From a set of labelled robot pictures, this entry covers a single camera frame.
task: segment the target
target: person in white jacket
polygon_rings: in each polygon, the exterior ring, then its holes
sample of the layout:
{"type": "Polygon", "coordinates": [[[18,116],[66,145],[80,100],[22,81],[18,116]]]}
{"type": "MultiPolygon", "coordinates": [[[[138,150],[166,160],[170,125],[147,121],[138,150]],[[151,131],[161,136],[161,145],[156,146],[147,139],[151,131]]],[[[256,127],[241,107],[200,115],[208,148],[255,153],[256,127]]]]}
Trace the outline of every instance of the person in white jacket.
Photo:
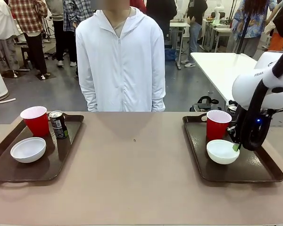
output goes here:
{"type": "Polygon", "coordinates": [[[160,27],[129,7],[129,0],[104,2],[105,10],[97,10],[76,30],[79,82],[88,110],[164,111],[165,50],[160,27]]]}

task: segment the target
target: tray rim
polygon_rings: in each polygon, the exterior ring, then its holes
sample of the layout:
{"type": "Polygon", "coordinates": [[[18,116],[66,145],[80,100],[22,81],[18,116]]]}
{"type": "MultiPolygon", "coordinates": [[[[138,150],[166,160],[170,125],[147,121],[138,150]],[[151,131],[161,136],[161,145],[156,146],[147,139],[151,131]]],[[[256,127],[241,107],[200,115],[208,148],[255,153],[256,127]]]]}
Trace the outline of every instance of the tray rim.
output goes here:
{"type": "MultiPolygon", "coordinates": [[[[270,181],[270,180],[244,180],[244,181],[220,181],[220,180],[211,180],[211,179],[208,179],[206,178],[203,174],[202,174],[202,171],[200,169],[200,166],[199,166],[199,161],[198,161],[198,157],[196,156],[196,153],[195,153],[195,146],[194,146],[194,143],[191,141],[191,137],[188,133],[188,129],[187,129],[187,123],[188,122],[188,118],[195,118],[196,120],[198,121],[194,121],[194,122],[191,122],[191,123],[207,123],[207,121],[203,121],[202,118],[205,117],[207,115],[207,113],[204,113],[204,114],[201,114],[201,115],[198,115],[198,116],[191,116],[191,115],[187,115],[187,116],[184,116],[183,117],[183,124],[184,124],[184,128],[185,128],[185,132],[186,132],[186,135],[188,136],[189,138],[189,142],[190,142],[190,145],[191,145],[191,148],[192,148],[192,152],[193,152],[193,155],[194,155],[194,159],[196,161],[196,164],[197,164],[197,168],[198,168],[198,171],[199,171],[199,174],[200,176],[205,179],[206,181],[208,182],[215,182],[215,183],[235,183],[235,184],[268,184],[268,183],[280,183],[280,182],[283,182],[283,178],[280,179],[280,180],[273,180],[273,181],[270,181]]],[[[263,150],[266,152],[266,154],[270,157],[269,153],[265,150],[264,147],[262,147],[263,150]]],[[[277,166],[277,168],[280,170],[280,172],[282,173],[283,175],[283,171],[280,169],[280,167],[277,165],[277,163],[274,161],[275,165],[277,166]]]]}
{"type": "MultiPolygon", "coordinates": [[[[68,117],[76,117],[76,116],[80,116],[80,117],[81,117],[81,119],[80,119],[79,121],[77,121],[77,122],[80,123],[80,125],[79,125],[79,127],[78,127],[78,130],[77,130],[75,136],[74,136],[74,139],[73,139],[73,142],[72,142],[72,144],[73,144],[73,143],[75,142],[75,139],[76,139],[76,136],[77,136],[78,132],[80,131],[80,128],[82,127],[82,123],[83,123],[83,121],[84,121],[84,116],[81,115],[81,114],[66,114],[66,113],[64,113],[64,112],[63,112],[63,115],[64,115],[64,116],[68,116],[68,117]]],[[[20,122],[16,124],[16,126],[3,138],[3,140],[0,142],[0,145],[4,142],[5,139],[7,139],[8,136],[11,135],[11,133],[15,132],[15,130],[17,129],[17,127],[20,127],[20,126],[22,127],[22,129],[20,130],[19,133],[17,133],[17,136],[19,136],[19,134],[26,128],[26,124],[25,124],[24,120],[20,120],[20,122]]],[[[53,176],[53,177],[50,177],[50,179],[38,179],[38,180],[36,180],[36,179],[25,179],[25,180],[0,180],[0,183],[12,183],[12,184],[17,184],[17,183],[25,183],[25,182],[47,182],[47,181],[52,181],[52,180],[55,179],[55,178],[60,174],[60,172],[62,171],[62,168],[64,167],[64,164],[65,164],[65,162],[66,162],[66,160],[67,160],[67,157],[68,157],[70,151],[71,151],[71,149],[67,152],[67,155],[66,155],[66,157],[65,157],[65,160],[62,162],[61,167],[60,167],[59,170],[57,171],[57,174],[56,174],[55,176],[53,176]]]]}

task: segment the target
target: black shirt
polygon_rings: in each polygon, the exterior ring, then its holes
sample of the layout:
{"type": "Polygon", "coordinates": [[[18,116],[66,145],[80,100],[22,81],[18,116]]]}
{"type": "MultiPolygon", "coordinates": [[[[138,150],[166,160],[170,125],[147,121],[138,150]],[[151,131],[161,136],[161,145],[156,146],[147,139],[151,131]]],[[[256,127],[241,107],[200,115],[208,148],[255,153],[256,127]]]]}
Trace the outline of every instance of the black shirt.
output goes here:
{"type": "Polygon", "coordinates": [[[195,17],[195,22],[202,25],[202,15],[207,10],[208,5],[205,0],[190,0],[188,17],[195,17]]]}

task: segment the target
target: plaid shirt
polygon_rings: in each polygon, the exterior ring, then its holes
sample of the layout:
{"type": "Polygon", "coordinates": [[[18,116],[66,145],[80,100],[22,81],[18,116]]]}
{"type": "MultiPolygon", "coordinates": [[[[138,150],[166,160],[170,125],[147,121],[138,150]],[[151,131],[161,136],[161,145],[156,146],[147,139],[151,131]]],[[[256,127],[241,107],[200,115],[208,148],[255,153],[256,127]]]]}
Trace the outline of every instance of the plaid shirt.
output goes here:
{"type": "Polygon", "coordinates": [[[79,25],[83,20],[93,16],[92,0],[63,0],[64,31],[75,32],[73,23],[79,25]]]}
{"type": "Polygon", "coordinates": [[[42,17],[47,17],[43,0],[9,0],[9,7],[24,33],[43,31],[42,17]]]}

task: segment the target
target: cup rim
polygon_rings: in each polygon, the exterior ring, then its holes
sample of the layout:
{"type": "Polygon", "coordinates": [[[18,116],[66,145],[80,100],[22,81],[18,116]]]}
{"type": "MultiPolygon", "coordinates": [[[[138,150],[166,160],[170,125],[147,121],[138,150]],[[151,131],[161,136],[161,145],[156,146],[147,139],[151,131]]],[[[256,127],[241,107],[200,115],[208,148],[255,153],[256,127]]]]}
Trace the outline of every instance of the cup rim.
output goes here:
{"type": "Polygon", "coordinates": [[[232,119],[233,119],[229,113],[224,112],[224,111],[220,111],[220,110],[211,110],[211,111],[209,111],[209,112],[207,113],[207,118],[210,119],[210,120],[213,121],[213,122],[220,123],[220,124],[229,123],[229,122],[231,122],[232,119]],[[214,112],[218,112],[218,113],[225,114],[225,115],[229,118],[229,120],[228,120],[228,121],[225,121],[225,122],[219,122],[219,121],[216,121],[216,120],[211,119],[209,115],[212,114],[212,113],[214,113],[214,112]]]}
{"type": "Polygon", "coordinates": [[[21,113],[20,113],[20,117],[22,119],[36,119],[36,118],[39,118],[40,116],[44,115],[45,113],[47,112],[47,108],[46,107],[43,107],[43,106],[34,106],[34,107],[29,107],[29,108],[26,108],[25,110],[23,110],[21,113]],[[25,117],[24,114],[26,112],[28,112],[29,110],[33,109],[33,108],[42,108],[44,111],[37,115],[37,116],[34,116],[34,117],[25,117]]]}

